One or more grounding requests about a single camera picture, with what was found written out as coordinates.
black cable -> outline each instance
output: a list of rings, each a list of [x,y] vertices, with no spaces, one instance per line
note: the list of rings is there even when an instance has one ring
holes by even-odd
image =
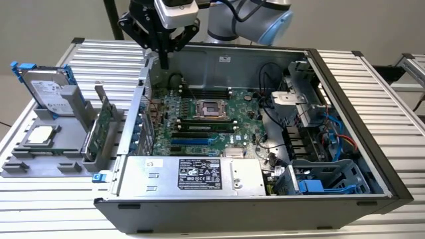
[[[264,72],[262,75],[261,75],[262,69],[265,68],[266,65],[277,66],[277,68],[278,68],[278,70],[280,70],[280,74],[281,74],[281,75],[280,75],[280,76],[281,76],[281,79],[280,79],[280,80],[282,80],[282,72],[284,72],[284,70],[281,69],[280,65],[278,65],[277,63],[274,63],[274,62],[266,62],[266,63],[264,63],[262,66],[261,66],[261,68],[260,68],[260,71],[258,71],[258,89],[260,89],[260,93],[262,92],[262,90],[261,90],[261,77],[262,77],[262,83],[264,83],[264,92],[265,92],[265,90],[266,90],[264,75],[272,80],[272,77],[270,77],[270,75],[269,75],[266,72]]]
[[[167,87],[168,87],[168,89],[171,89],[171,81],[172,81],[172,77],[173,77],[173,76],[180,76],[181,79],[184,78],[184,76],[183,76],[181,73],[173,72],[173,73],[169,75],[169,77],[168,77],[168,82],[167,82]]]
[[[329,162],[330,160],[329,160],[329,157],[328,157],[328,153],[326,153],[325,147],[322,146],[322,144],[320,142],[320,135],[324,134],[324,133],[326,133],[326,132],[325,131],[318,132],[318,134],[314,137],[314,140],[316,140],[316,143],[317,143],[318,150],[321,151],[321,153],[325,156],[326,161]]]
[[[258,11],[258,9],[262,7],[262,5],[265,4],[266,0],[262,0],[262,2],[257,5],[257,7],[250,11],[250,13],[248,13],[248,15],[244,17],[244,18],[240,18],[238,14],[237,14],[237,11],[232,5],[232,3],[228,1],[228,0],[213,0],[212,2],[221,2],[226,5],[226,7],[230,9],[232,11],[232,14],[233,14],[233,17],[236,19],[236,21],[238,22],[244,22],[246,21],[252,15]]]
[[[124,40],[123,30],[119,27],[120,16],[119,16],[115,0],[104,0],[104,5],[105,5],[107,14],[108,14],[113,38],[116,40]]]
[[[266,136],[266,134],[264,134],[264,135],[261,136],[261,138],[257,140],[257,146],[258,146],[258,147],[261,147],[261,148],[264,148],[264,149],[273,149],[273,148],[277,148],[277,147],[285,145],[285,144],[282,143],[282,144],[280,144],[280,145],[277,145],[277,146],[273,146],[273,147],[265,147],[265,146],[262,146],[262,145],[260,144],[260,141],[261,141],[261,139],[262,139],[265,136]]]
[[[262,97],[261,99],[260,99],[260,101],[258,101],[258,106],[260,107],[262,107],[262,109],[264,109],[264,112],[265,112],[265,114],[266,114],[266,116],[270,118],[270,120],[282,128],[282,129],[285,129],[285,127],[280,124],[280,122],[272,117],[272,115],[269,114],[269,112],[266,111],[266,109],[265,109],[265,107],[264,106],[261,106],[261,101],[264,101],[264,100],[266,100],[266,98],[265,97]]]
[[[414,108],[413,108],[413,112],[414,111],[417,111],[417,109],[420,108],[420,106],[421,106],[421,103],[422,103],[422,100],[420,100],[420,102],[417,103],[417,105],[414,106]]]
[[[12,128],[12,125],[9,125],[8,123],[4,123],[0,121],[0,124],[3,124],[4,126],[8,126],[9,128]]]

blue cable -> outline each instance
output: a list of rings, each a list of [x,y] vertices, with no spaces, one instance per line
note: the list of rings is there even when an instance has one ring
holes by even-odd
[[[333,116],[330,116],[330,115],[328,115],[328,114],[322,114],[322,116],[325,116],[330,121],[333,121],[334,123],[338,124],[338,126],[340,126],[340,133],[342,134],[342,132],[344,132],[342,122],[338,121]],[[332,162],[338,161],[340,156],[341,156],[341,153],[342,153],[342,140],[340,139],[337,153],[336,153],[336,155],[334,155],[334,157],[333,157],[333,159],[332,159]]]

blue tab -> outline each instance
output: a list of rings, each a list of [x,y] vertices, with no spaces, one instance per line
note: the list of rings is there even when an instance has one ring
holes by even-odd
[[[19,64],[17,61],[12,61],[11,62],[11,67],[15,68],[17,66],[17,64]]]
[[[325,191],[320,180],[302,180],[298,186],[301,193],[322,193]]]
[[[92,177],[92,183],[105,183],[107,182],[107,174],[95,173]]]
[[[19,66],[19,68],[25,69],[25,70],[32,70],[36,67],[37,67],[37,65],[35,63],[21,63]]]

metal chassis frame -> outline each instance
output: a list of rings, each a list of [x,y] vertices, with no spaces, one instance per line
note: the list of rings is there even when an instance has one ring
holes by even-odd
[[[373,213],[388,213],[401,205],[406,204],[413,200],[413,197],[389,163],[389,160],[386,159],[382,150],[380,149],[380,146],[373,139],[373,136],[354,110],[354,107],[352,103],[349,102],[349,99],[336,81],[336,78],[318,54],[318,51],[316,49],[309,48],[282,48],[282,47],[265,47],[265,46],[234,46],[234,45],[225,45],[225,44],[205,44],[205,43],[192,43],[189,46],[207,46],[207,47],[221,47],[221,48],[238,48],[238,49],[260,49],[260,50],[270,50],[270,51],[297,51],[304,52],[305,57],[308,58],[316,73],[318,75],[320,81],[322,85],[325,86],[326,92],[332,95],[332,102],[336,106],[336,108],[340,111],[342,121],[345,125],[349,125],[349,131],[352,135],[356,135],[354,140],[357,141],[357,144],[362,146],[364,153],[366,153],[368,157],[370,158],[370,161],[378,171],[380,176],[382,177],[382,180],[385,182],[385,185],[388,186],[388,190],[390,192],[390,195],[354,195],[354,197],[350,198],[350,200],[357,200],[358,205],[362,204],[380,204],[380,208]],[[127,158],[120,158],[120,164],[125,165]],[[119,187],[120,187],[120,181],[123,175],[123,170],[117,174],[117,178],[113,184],[117,184],[117,186],[112,185],[112,189],[115,189],[112,193],[119,193]],[[269,202],[278,202],[278,201],[314,201],[317,200],[317,197],[302,197],[301,198],[284,198],[284,197],[268,197],[258,198],[258,197],[238,197],[234,198],[220,198],[220,199],[191,199],[191,198],[119,198],[112,195],[112,197],[107,198],[97,198],[95,199],[95,206],[97,208],[101,208],[101,204],[108,203],[119,203],[119,205],[135,205],[139,203],[148,203],[148,202],[256,202],[256,201],[269,201]],[[322,200],[334,201],[338,200],[349,200],[348,197],[344,197],[338,195],[338,197],[333,196],[324,196]]]
[[[418,84],[425,88],[425,69],[420,65],[416,57],[412,54],[405,53],[396,66],[401,66]]]

warning label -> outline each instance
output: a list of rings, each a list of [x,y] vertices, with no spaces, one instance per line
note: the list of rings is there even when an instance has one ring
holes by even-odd
[[[177,186],[181,190],[222,189],[220,159],[180,159]]]

